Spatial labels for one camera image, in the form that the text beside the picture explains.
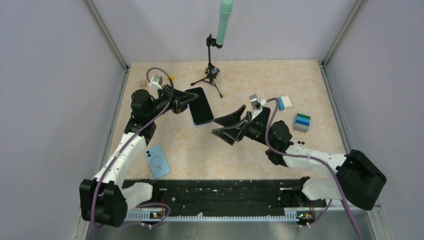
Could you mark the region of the light blue phone case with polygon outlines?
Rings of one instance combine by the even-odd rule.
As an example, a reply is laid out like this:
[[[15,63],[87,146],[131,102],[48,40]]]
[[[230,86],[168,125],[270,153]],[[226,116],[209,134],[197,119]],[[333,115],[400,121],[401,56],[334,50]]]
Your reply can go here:
[[[144,154],[155,179],[160,179],[170,173],[171,169],[160,145],[154,145],[145,150]]]

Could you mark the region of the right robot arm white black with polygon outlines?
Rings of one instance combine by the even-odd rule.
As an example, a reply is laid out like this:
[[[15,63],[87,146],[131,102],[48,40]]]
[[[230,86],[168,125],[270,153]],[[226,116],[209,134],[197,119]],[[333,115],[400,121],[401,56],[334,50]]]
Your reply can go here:
[[[386,176],[361,151],[329,153],[308,149],[294,143],[289,127],[283,120],[271,122],[271,109],[263,107],[260,113],[238,110],[214,120],[221,127],[212,134],[229,145],[244,138],[268,147],[267,158],[277,166],[302,168],[326,175],[326,178],[306,176],[293,192],[293,200],[299,206],[307,206],[314,200],[344,200],[362,210],[374,208],[387,182]]]

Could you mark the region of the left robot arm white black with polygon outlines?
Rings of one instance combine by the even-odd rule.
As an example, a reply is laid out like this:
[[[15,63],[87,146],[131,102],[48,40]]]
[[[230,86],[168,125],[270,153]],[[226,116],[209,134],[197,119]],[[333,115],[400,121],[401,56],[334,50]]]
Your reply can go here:
[[[92,224],[119,227],[128,211],[145,203],[154,207],[160,193],[147,182],[124,188],[125,178],[139,154],[147,147],[156,130],[155,120],[167,111],[180,114],[199,98],[196,93],[165,85],[154,98],[146,89],[131,95],[131,115],[118,147],[107,163],[91,179],[79,185],[81,218]]]

